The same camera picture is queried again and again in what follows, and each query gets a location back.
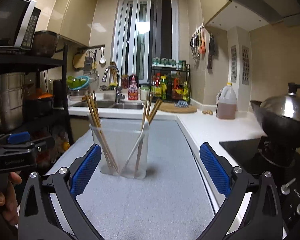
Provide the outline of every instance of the round wooden cutting board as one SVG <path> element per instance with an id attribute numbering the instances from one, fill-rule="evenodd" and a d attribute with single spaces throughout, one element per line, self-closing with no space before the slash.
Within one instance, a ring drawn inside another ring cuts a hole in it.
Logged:
<path id="1" fill-rule="evenodd" d="M 159 110 L 169 113 L 189 114 L 195 113 L 198 109 L 192 105 L 189 105 L 189 107 L 175 107 L 174 103 L 163 102 L 159 107 Z"/>

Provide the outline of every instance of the jar with red contents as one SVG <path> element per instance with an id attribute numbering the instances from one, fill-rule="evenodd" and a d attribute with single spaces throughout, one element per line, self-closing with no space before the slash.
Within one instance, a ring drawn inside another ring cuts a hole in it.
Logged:
<path id="1" fill-rule="evenodd" d="M 121 76 L 121 87 L 122 88 L 129 88 L 129 78 L 128 75 Z"/>

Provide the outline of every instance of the microwave keypad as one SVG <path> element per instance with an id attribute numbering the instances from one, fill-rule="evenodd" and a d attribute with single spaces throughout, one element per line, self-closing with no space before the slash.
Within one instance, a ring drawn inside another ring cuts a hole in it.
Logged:
<path id="1" fill-rule="evenodd" d="M 34 29 L 37 23 L 38 17 L 36 15 L 31 15 L 30 21 L 22 41 L 22 47 L 24 49 L 30 49 L 32 44 L 32 38 L 34 35 Z"/>

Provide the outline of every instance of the textured blue pad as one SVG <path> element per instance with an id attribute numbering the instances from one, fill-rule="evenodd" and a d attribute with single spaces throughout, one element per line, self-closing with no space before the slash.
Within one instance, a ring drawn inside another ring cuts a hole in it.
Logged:
<path id="1" fill-rule="evenodd" d="M 13 133 L 7 139 L 7 142 L 10 144 L 19 144 L 27 141 L 30 141 L 30 133 L 28 132 Z"/>
<path id="2" fill-rule="evenodd" d="M 72 177 L 70 193 L 74 198 L 84 192 L 84 189 L 86 188 L 100 160 L 101 147 L 96 145 Z"/>
<path id="3" fill-rule="evenodd" d="M 213 153 L 205 143 L 201 145 L 200 159 L 202 163 L 208 171 L 218 192 L 225 195 L 225 197 L 228 197 L 231 192 L 230 179 L 215 155 L 216 153 Z"/>

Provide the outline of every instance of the lid handle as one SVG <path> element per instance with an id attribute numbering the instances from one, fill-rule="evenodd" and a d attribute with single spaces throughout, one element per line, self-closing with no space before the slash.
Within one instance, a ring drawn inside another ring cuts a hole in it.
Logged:
<path id="1" fill-rule="evenodd" d="M 297 89 L 300 88 L 300 85 L 290 82 L 288 83 L 288 87 L 289 87 L 289 91 L 288 93 L 290 94 L 296 94 L 297 93 Z"/>

